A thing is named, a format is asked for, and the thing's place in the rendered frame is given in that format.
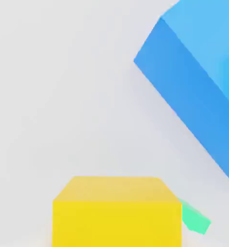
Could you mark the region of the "small yellow cube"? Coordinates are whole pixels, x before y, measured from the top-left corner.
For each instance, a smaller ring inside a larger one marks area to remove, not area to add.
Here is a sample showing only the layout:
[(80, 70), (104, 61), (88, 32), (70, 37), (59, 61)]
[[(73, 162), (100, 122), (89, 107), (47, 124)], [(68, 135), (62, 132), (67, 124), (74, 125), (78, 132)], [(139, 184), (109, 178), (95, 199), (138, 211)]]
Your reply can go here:
[(53, 200), (52, 247), (182, 247), (182, 205), (154, 177), (73, 177)]

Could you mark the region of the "large blue box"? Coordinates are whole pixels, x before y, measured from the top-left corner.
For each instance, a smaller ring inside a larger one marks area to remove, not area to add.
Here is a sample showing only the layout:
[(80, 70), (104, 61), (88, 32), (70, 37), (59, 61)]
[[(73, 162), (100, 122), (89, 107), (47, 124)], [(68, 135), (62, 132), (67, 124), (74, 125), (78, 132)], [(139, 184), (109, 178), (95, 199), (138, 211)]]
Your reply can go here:
[(179, 0), (134, 63), (229, 178), (229, 0)]

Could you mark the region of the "small green cube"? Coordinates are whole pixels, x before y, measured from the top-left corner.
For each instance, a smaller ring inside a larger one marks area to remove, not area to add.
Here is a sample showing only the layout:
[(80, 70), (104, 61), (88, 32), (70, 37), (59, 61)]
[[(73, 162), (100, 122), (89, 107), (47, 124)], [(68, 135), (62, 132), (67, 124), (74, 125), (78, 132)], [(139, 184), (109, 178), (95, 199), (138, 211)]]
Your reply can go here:
[(179, 201), (182, 205), (182, 221), (185, 226), (190, 231), (204, 235), (211, 225), (211, 220), (183, 199), (179, 198)]

